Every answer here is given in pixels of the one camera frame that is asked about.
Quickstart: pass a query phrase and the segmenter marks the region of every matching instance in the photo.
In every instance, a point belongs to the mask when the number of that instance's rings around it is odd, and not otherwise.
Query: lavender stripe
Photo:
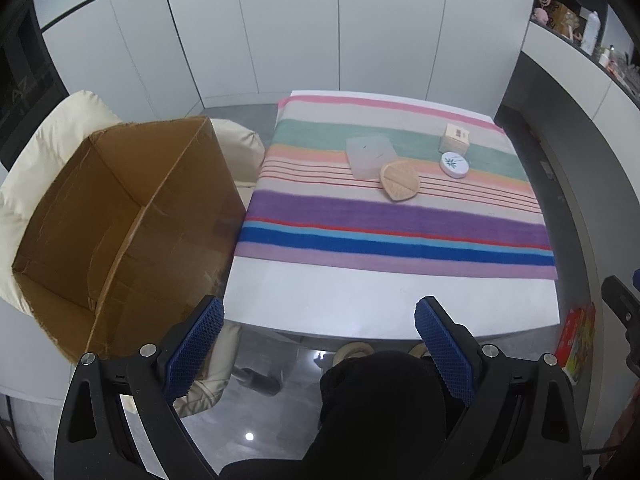
[[[421,206],[256,190],[247,217],[342,228],[472,238],[548,248],[541,224]]]
[[[330,253],[315,249],[279,247],[255,242],[240,242],[236,256],[311,264],[346,269],[379,270],[401,274],[426,274],[428,276],[459,276],[462,278],[526,278],[530,280],[557,280],[555,267],[482,264],[476,262],[452,262],[421,258],[396,258],[375,254]]]

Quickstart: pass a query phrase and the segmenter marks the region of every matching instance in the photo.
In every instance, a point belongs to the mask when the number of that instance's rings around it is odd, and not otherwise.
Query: round container lid
[[[463,178],[469,172],[469,163],[465,157],[454,152],[442,154],[440,167],[442,171],[453,178]]]

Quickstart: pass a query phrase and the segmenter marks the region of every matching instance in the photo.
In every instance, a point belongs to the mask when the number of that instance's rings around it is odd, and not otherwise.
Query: striped tablecloth
[[[236,255],[403,274],[557,279],[540,206],[513,145],[488,118],[458,111],[383,96],[284,99]],[[439,167],[447,123],[470,131],[470,171],[461,180]],[[378,135],[418,171],[414,198],[391,202],[379,181],[351,174],[346,139]]]

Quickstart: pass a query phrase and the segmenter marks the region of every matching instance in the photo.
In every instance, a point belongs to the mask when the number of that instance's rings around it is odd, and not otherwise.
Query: floor
[[[206,113],[257,131],[266,146],[273,139],[275,105],[208,108]],[[558,261],[558,298],[561,317],[564,318],[572,306],[589,301],[586,270],[575,225],[558,182],[553,174],[545,172],[541,164],[548,163],[548,160],[529,134],[522,117],[503,107],[495,121],[514,143],[545,214]],[[536,360],[540,354],[555,350],[560,330],[560,326],[542,328],[491,341],[507,355]],[[322,368],[327,368],[332,356],[324,354],[324,351],[335,350],[342,343],[311,338],[276,339],[245,329],[236,365],[276,375],[284,386],[276,396],[266,397],[241,386],[232,378],[222,399],[212,410],[183,419],[186,429],[213,469],[220,471],[226,463],[245,458],[302,457],[317,431],[321,405],[318,380]],[[413,344],[406,341],[372,343],[377,349],[405,350]],[[575,407],[580,421],[586,408],[589,382],[587,374],[575,390]],[[12,407],[23,453],[44,478],[52,478],[56,432],[62,409],[19,399],[12,399]],[[129,414],[127,420],[146,468],[165,478],[139,417]],[[246,437],[249,433],[253,435],[252,440]]]

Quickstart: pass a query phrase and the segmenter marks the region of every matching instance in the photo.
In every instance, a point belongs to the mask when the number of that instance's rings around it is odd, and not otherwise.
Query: metal bolt
[[[498,354],[500,354],[500,351],[498,350],[497,346],[484,345],[482,347],[482,353],[487,357],[498,357]]]
[[[83,365],[90,365],[95,361],[95,354],[93,352],[87,352],[80,358],[80,362]]]
[[[553,354],[545,354],[543,359],[549,366],[556,366],[558,364],[558,359],[556,359],[556,356]]]
[[[147,343],[140,348],[140,355],[142,355],[142,357],[151,357],[155,353],[156,345],[153,343]]]

